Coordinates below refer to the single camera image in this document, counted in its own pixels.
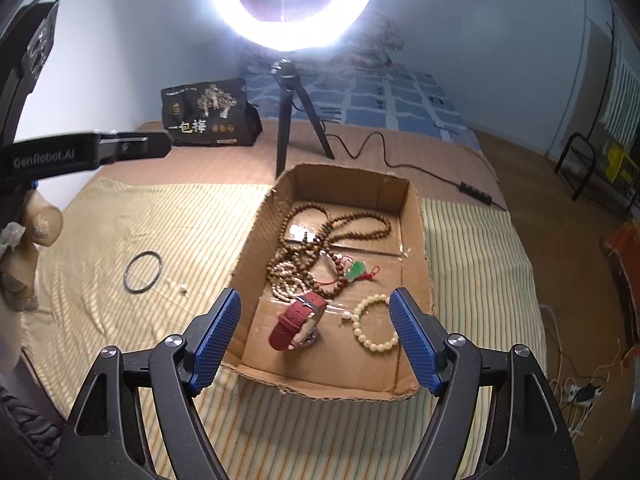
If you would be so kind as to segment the red strap wristwatch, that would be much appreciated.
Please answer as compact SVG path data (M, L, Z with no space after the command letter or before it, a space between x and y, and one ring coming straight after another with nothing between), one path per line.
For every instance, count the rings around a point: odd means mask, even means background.
M278 315L277 325L269 335L269 344L276 351L293 351L312 344L318 336L318 325L326 300L316 292L297 296Z

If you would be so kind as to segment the yellow striped cloth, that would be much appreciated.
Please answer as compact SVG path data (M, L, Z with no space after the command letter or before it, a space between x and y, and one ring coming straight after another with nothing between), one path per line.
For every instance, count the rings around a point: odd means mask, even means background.
M133 186L98 179L67 207L38 259L38 307L23 347L62 414L99 351L154 346L205 312L228 283L264 184ZM526 344L547 359L534 269L505 212L424 200L439 321L478 346ZM235 479L398 479L435 401L314 401L221 370L195 401Z

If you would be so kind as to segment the black printed gift bag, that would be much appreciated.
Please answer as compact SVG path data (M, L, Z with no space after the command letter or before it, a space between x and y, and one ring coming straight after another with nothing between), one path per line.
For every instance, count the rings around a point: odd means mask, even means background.
M162 121L172 143L197 148L253 146L262 133L258 110L250 104L243 78L165 88Z

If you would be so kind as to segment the dark metal bangle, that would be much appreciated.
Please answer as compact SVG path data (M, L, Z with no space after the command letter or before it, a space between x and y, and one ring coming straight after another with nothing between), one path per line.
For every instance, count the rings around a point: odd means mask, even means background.
M122 271L122 287L130 295L149 292L160 280L164 260L159 252L145 250L133 256Z

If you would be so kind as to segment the cardboard box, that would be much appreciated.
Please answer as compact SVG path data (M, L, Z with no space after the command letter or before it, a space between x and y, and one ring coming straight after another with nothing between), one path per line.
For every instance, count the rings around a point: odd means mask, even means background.
M241 317L226 361L241 375L323 400L416 392L388 312L397 287L423 312L433 307L422 203L408 180L318 164L285 171L258 208L230 284ZM317 339L273 350L278 315L306 292L326 300Z

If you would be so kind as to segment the blue patterned bedsheet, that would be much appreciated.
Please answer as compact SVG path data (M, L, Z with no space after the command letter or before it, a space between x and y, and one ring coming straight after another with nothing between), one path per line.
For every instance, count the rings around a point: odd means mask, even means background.
M293 55L304 89L324 122L412 132L480 149L434 77L371 51Z

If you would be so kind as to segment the black metal chair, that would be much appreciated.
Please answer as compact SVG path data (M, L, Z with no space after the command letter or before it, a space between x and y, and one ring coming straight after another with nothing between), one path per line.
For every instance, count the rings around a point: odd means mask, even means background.
M574 132L554 172L570 187L574 203L589 200L622 217L639 208L639 166L617 142L597 148L582 133Z

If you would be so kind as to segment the folded floral quilt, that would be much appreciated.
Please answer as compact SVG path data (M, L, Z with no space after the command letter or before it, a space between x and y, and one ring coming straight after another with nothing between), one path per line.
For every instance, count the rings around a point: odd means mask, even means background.
M393 20L382 13L366 12L343 37L337 58L360 70L382 70L393 65L393 54L404 47L404 37Z

